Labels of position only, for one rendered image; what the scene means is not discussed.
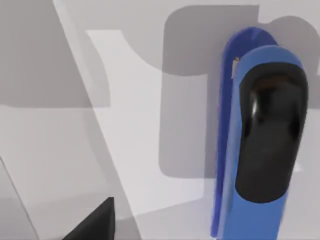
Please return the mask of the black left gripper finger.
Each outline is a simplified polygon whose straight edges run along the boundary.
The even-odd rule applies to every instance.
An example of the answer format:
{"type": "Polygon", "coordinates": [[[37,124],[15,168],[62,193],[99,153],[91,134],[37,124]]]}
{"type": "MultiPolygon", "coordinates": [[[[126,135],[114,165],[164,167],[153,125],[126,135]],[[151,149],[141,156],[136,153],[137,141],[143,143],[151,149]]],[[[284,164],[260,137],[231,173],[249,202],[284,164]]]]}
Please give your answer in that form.
{"type": "Polygon", "coordinates": [[[115,240],[114,197],[108,197],[62,240],[115,240]]]}

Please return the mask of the blue and black stapler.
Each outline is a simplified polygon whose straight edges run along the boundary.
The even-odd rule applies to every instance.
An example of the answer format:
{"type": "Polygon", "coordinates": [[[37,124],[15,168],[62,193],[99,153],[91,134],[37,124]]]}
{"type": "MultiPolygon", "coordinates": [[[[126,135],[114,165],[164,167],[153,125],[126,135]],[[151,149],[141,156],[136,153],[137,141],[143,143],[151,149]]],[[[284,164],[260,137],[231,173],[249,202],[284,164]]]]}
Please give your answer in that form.
{"type": "Polygon", "coordinates": [[[300,59],[259,27],[235,33],[221,60],[210,235],[277,240],[306,121],[300,59]]]}

